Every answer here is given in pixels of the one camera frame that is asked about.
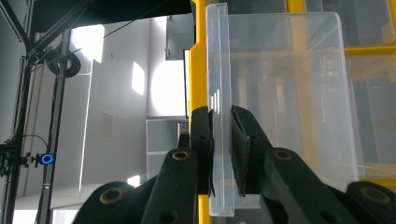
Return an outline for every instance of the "blue ring light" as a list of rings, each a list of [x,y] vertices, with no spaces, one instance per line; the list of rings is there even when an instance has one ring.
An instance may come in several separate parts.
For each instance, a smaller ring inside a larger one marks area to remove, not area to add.
[[[51,164],[53,162],[53,156],[51,154],[45,154],[41,157],[43,164]]]

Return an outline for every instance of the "blue light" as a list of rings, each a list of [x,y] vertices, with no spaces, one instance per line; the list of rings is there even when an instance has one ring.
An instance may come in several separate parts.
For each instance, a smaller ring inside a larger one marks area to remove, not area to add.
[[[51,154],[45,154],[41,157],[43,164],[51,164],[53,162],[53,156]]]

